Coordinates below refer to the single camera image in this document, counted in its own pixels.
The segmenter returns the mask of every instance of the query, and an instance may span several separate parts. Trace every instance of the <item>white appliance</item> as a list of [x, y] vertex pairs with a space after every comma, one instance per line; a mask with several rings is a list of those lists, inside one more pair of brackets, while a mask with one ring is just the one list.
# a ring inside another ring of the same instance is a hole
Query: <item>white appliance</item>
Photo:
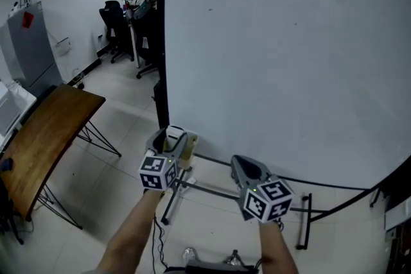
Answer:
[[19, 115], [20, 109], [15, 103], [13, 94], [0, 81], [0, 135], [5, 136], [8, 133]]

